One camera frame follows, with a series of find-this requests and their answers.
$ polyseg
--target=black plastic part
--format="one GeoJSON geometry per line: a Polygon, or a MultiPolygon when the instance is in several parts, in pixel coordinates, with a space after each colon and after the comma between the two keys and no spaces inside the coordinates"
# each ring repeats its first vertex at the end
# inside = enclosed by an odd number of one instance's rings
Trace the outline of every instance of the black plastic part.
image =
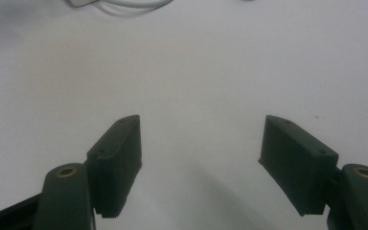
{"type": "Polygon", "coordinates": [[[323,214],[337,159],[336,152],[295,123],[266,116],[259,162],[301,216],[323,214]]]}
{"type": "Polygon", "coordinates": [[[368,230],[368,167],[345,165],[340,188],[355,229],[368,230]]]}
{"type": "Polygon", "coordinates": [[[120,215],[142,167],[140,117],[117,121],[87,153],[93,206],[103,218],[120,215]]]}
{"type": "Polygon", "coordinates": [[[0,230],[32,229],[39,198],[35,195],[0,211],[0,230]]]}
{"type": "Polygon", "coordinates": [[[33,229],[95,229],[83,164],[67,164],[47,173],[33,229]]]}

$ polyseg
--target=white table surface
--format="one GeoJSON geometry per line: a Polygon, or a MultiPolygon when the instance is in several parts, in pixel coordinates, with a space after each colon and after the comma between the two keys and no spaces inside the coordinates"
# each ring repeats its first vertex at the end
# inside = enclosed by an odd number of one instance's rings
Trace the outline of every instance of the white table surface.
{"type": "Polygon", "coordinates": [[[368,165],[368,0],[0,0],[0,210],[131,114],[144,167],[99,230],[327,229],[258,164],[265,115],[368,165]]]}

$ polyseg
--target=white background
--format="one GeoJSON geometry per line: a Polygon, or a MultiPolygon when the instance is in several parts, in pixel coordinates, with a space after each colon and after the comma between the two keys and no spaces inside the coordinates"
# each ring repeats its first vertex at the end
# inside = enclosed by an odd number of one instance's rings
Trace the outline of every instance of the white background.
{"type": "Polygon", "coordinates": [[[324,230],[257,162],[265,115],[368,165],[368,0],[0,0],[0,210],[139,114],[143,162],[99,230],[324,230]]]}

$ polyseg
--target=white cable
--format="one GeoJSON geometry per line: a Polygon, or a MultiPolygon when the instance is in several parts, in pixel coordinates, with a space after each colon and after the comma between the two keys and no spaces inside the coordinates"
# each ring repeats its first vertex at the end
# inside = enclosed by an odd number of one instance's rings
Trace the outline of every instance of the white cable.
{"type": "Polygon", "coordinates": [[[163,7],[164,5],[171,3],[173,0],[160,0],[157,2],[150,2],[150,3],[132,3],[123,0],[104,0],[104,1],[120,7],[136,8],[136,9],[152,9],[163,7]]]}

